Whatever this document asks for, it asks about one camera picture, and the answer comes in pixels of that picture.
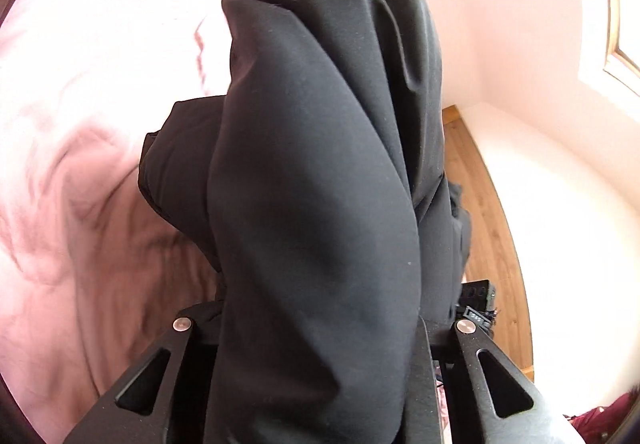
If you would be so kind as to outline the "black hooded puffer coat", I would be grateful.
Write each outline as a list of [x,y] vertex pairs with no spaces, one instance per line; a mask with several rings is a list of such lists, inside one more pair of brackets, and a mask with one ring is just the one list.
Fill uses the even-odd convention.
[[460,294],[424,0],[222,0],[223,96],[144,143],[144,198],[224,276],[209,443],[407,443]]

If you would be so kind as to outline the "dark red garment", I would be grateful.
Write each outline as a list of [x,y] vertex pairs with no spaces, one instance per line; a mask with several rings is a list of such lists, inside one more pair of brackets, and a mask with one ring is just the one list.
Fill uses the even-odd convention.
[[605,443],[628,416],[638,397],[639,386],[633,386],[611,405],[597,406],[581,415],[566,416],[565,419],[587,444]]

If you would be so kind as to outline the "pink bed duvet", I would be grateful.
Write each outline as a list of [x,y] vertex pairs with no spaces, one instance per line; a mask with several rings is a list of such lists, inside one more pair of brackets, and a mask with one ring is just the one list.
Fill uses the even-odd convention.
[[138,189],[143,139],[230,83],[221,0],[16,0],[1,28],[1,373],[59,443],[216,289]]

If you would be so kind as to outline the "window frame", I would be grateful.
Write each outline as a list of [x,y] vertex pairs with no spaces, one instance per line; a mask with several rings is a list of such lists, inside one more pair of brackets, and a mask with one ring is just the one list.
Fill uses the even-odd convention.
[[639,0],[608,0],[604,70],[639,94]]

